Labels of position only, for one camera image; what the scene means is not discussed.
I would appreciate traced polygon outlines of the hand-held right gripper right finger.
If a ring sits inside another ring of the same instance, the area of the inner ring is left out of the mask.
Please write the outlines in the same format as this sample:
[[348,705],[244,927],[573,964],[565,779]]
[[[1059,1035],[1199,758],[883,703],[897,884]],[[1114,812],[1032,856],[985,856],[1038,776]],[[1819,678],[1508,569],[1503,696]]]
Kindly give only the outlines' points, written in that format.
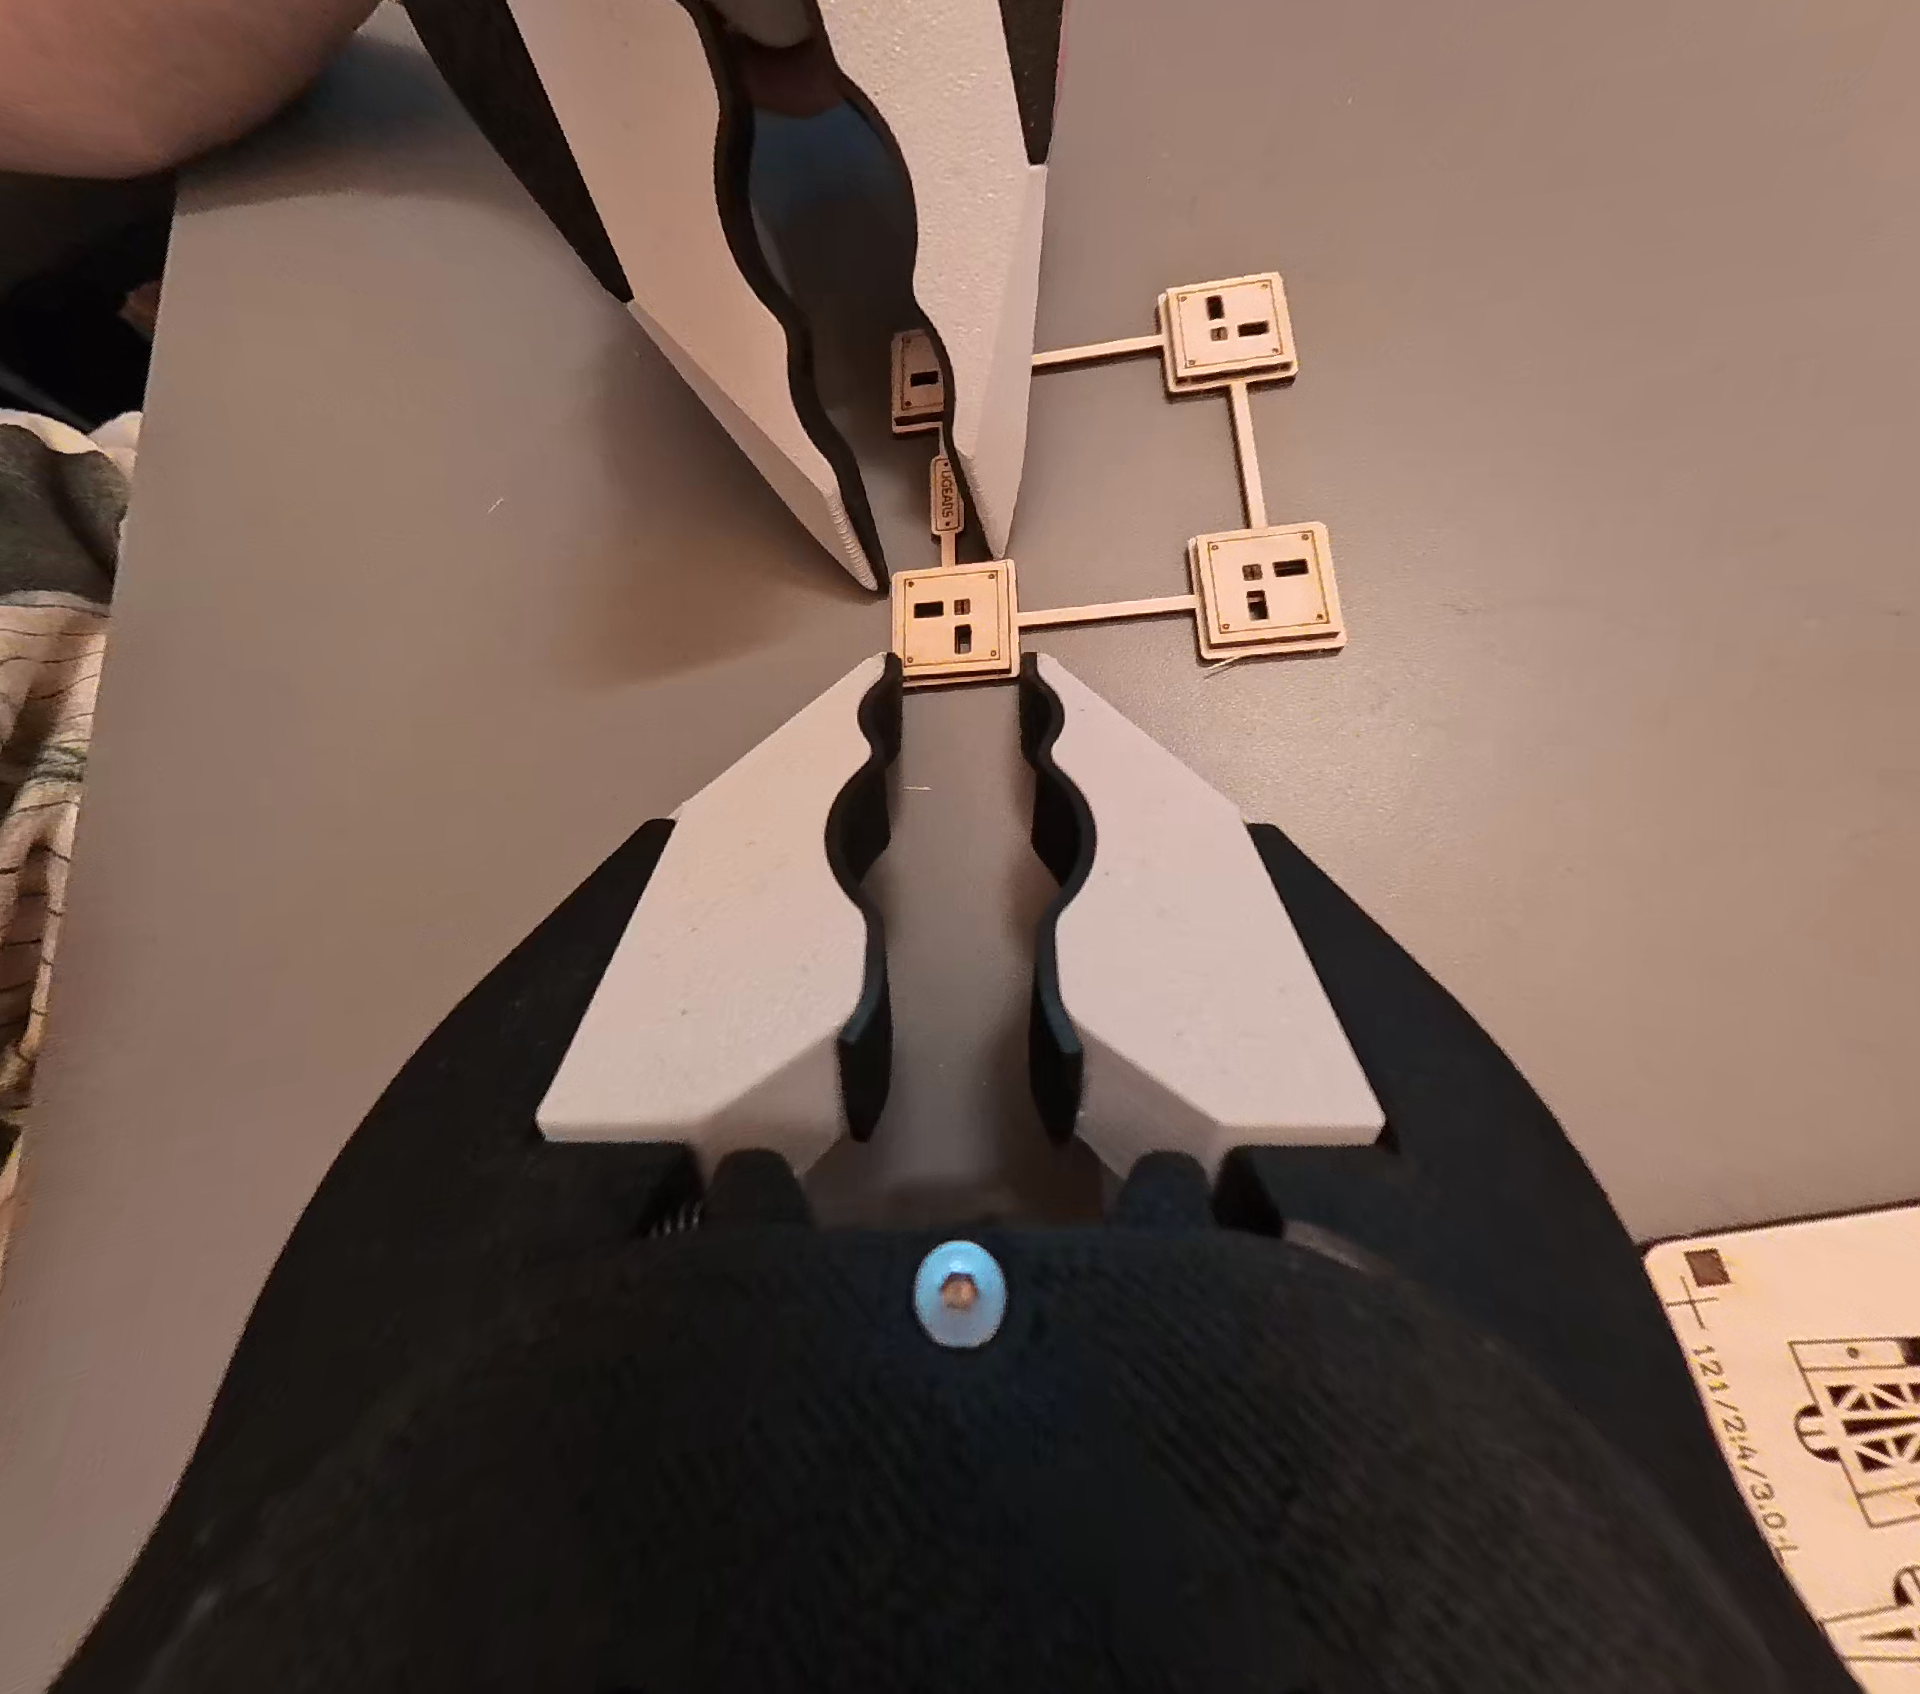
[[1236,804],[1056,656],[1020,656],[1038,921],[1030,1087],[1045,1135],[1127,1176],[1185,1155],[1374,1148],[1384,1107]]

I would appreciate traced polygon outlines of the wooden four-pad base frame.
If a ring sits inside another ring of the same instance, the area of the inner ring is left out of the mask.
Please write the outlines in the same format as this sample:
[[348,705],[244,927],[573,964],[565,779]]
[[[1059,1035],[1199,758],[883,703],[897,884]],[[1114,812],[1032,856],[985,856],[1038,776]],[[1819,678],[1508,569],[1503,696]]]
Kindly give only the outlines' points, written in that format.
[[1030,375],[1155,358],[1168,403],[1222,403],[1233,431],[1236,530],[1186,539],[1186,587],[1154,599],[1020,608],[1016,563],[964,561],[964,490],[946,453],[929,465],[935,563],[889,579],[889,654],[915,692],[1001,685],[1020,673],[1024,632],[1185,619],[1208,673],[1350,644],[1329,530],[1281,524],[1258,453],[1251,394],[1300,377],[1300,339],[1281,272],[1168,287],[1154,334],[1030,354]]

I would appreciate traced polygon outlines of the dark cloth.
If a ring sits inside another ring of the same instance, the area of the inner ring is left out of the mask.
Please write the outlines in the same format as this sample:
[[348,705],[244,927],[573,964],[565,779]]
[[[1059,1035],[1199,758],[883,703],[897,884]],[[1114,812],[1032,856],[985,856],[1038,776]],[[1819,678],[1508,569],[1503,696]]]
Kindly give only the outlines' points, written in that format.
[[81,431],[142,407],[173,177],[4,174],[4,407]]

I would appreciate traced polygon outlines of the grey desk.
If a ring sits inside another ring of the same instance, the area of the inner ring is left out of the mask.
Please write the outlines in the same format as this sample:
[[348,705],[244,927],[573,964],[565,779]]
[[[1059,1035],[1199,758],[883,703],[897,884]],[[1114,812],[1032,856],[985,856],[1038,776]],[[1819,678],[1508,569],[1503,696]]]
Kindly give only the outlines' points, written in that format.
[[[1038,339],[1258,265],[1350,649],[1038,644],[1638,1235],[1912,1199],[1916,0],[1068,0]],[[396,1069],[883,628],[396,16],[182,182],[4,1279],[4,1689]]]

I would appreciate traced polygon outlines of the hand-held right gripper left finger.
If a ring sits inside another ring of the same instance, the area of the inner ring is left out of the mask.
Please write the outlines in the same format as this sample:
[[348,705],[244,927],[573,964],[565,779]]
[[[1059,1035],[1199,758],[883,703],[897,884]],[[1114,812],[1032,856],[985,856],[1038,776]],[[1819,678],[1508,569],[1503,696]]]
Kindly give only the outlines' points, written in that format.
[[539,1100],[546,1144],[671,1144],[809,1173],[889,1095],[901,662],[871,656],[691,794]]

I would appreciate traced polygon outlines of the laser-cut wooden parts sheet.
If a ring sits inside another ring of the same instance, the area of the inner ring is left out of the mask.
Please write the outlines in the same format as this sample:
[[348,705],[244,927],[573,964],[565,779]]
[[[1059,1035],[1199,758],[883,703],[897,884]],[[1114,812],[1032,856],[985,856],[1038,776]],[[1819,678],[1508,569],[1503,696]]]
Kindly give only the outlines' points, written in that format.
[[1861,1689],[1916,1689],[1916,1204],[1642,1262],[1767,1548]]

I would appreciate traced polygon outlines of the patterned light cloth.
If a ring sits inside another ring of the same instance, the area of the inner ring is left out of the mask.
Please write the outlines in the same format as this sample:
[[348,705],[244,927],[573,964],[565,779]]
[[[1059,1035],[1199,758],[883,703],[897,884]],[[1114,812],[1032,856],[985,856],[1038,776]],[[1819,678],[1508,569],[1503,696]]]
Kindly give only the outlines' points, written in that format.
[[4,1226],[34,1095],[142,412],[4,411]]

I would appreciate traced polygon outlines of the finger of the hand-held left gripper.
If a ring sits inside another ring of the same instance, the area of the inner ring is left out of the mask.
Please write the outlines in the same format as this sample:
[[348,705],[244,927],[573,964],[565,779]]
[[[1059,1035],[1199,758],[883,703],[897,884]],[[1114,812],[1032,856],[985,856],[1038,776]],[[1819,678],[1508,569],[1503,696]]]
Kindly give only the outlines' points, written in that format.
[[624,274],[628,310],[863,590],[885,561],[826,412],[806,312],[749,196],[755,114],[704,0],[504,0]]
[[949,456],[996,555],[1020,497],[1045,165],[1020,134],[998,0],[818,0],[836,70],[915,196],[915,303],[946,354]]

